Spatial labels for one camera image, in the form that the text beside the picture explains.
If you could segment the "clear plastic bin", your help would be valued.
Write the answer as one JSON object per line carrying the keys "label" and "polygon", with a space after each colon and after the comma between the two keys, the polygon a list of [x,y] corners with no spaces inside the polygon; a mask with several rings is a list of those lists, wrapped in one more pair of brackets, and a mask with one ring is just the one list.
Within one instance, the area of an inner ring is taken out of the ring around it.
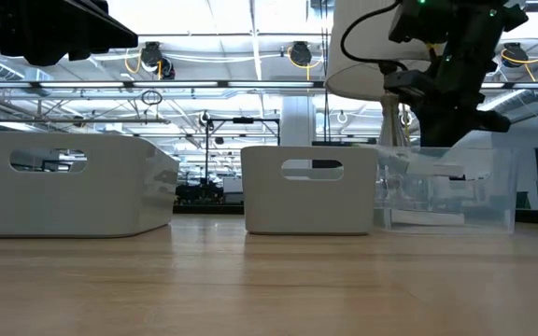
{"label": "clear plastic bin", "polygon": [[[510,234],[517,154],[512,148],[378,147],[376,226],[404,234]],[[407,175],[394,159],[419,156],[464,167],[463,177]]]}

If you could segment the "white shade silver table lamp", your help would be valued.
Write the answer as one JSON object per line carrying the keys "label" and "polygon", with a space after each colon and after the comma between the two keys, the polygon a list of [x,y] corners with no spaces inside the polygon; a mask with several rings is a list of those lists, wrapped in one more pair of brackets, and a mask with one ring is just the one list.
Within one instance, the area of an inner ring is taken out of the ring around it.
{"label": "white shade silver table lamp", "polygon": [[427,47],[419,40],[394,43],[389,30],[403,0],[335,0],[328,55],[326,90],[340,97],[378,101],[393,107],[384,90],[379,66],[403,65],[410,70],[429,66]]}

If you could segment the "large white handled bin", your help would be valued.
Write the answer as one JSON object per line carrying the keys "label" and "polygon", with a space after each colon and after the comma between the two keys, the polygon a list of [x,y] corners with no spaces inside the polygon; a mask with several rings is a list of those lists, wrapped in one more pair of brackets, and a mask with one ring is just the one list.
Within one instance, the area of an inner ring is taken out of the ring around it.
{"label": "large white handled bin", "polygon": [[[50,160],[73,149],[65,172],[18,171],[12,154]],[[142,137],[0,132],[0,237],[116,238],[167,225],[179,164]]]}

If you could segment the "white building column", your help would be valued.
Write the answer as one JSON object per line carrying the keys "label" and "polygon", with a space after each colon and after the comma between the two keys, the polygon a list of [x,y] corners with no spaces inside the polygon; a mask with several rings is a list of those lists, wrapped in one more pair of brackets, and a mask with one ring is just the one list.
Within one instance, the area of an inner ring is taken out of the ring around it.
{"label": "white building column", "polygon": [[280,115],[280,145],[311,147],[316,137],[316,108],[310,96],[285,96]]}

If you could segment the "small white handled bin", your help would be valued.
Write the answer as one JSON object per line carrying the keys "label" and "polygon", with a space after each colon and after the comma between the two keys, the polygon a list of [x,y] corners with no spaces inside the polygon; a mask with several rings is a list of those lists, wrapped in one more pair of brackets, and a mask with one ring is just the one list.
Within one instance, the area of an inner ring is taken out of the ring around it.
{"label": "small white handled bin", "polygon": [[373,147],[246,147],[241,162],[250,233],[366,235],[373,227]]}

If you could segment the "black distant workstation equipment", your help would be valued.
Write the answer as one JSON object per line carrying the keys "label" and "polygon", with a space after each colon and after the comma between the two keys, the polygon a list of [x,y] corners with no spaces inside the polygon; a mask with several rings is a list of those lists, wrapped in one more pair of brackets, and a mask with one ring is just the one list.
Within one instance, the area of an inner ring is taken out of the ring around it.
{"label": "black distant workstation equipment", "polygon": [[178,185],[175,204],[215,204],[222,203],[223,188],[214,182],[197,185]]}

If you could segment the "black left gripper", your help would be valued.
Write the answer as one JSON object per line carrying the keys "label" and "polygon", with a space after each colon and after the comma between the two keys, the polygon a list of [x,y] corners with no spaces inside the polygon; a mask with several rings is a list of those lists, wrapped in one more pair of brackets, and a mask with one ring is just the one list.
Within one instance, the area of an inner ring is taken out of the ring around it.
{"label": "black left gripper", "polygon": [[[58,26],[64,3],[72,41]],[[137,45],[137,33],[109,14],[107,0],[0,0],[0,53],[32,65],[52,66],[66,54],[70,61],[82,61]]]}

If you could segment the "long ceiling light bar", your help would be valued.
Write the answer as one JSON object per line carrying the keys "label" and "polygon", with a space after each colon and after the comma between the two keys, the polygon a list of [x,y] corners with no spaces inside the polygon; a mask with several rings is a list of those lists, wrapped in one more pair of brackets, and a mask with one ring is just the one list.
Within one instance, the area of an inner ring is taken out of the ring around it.
{"label": "long ceiling light bar", "polygon": [[322,81],[0,81],[0,89],[323,89]]}

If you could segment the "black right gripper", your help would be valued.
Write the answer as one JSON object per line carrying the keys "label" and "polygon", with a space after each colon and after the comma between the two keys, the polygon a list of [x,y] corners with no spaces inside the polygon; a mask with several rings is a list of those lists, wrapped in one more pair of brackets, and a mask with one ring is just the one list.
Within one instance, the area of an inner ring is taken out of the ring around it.
{"label": "black right gripper", "polygon": [[[485,77],[485,59],[473,50],[429,50],[429,66],[410,75],[410,106],[420,118],[422,147],[452,147],[466,134],[466,124],[453,116],[424,118],[450,110],[473,112],[483,102],[479,92]],[[496,111],[476,111],[473,129],[507,133],[511,120]]]}

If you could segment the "black metal stand frame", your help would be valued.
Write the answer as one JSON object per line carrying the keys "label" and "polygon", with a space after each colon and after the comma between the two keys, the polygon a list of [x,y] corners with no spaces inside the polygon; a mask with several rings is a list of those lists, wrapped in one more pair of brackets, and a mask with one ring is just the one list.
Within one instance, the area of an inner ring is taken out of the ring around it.
{"label": "black metal stand frame", "polygon": [[[213,130],[210,132],[210,123],[217,121],[219,123]],[[277,144],[281,145],[281,125],[280,119],[266,119],[266,118],[253,118],[253,117],[234,117],[234,118],[210,118],[206,117],[205,121],[205,182],[209,182],[209,139],[210,136],[218,131],[226,122],[231,122],[232,124],[253,124],[259,122],[265,128],[267,128],[270,133],[277,139]],[[268,122],[274,122],[276,124],[276,131],[271,129],[268,126]]]}

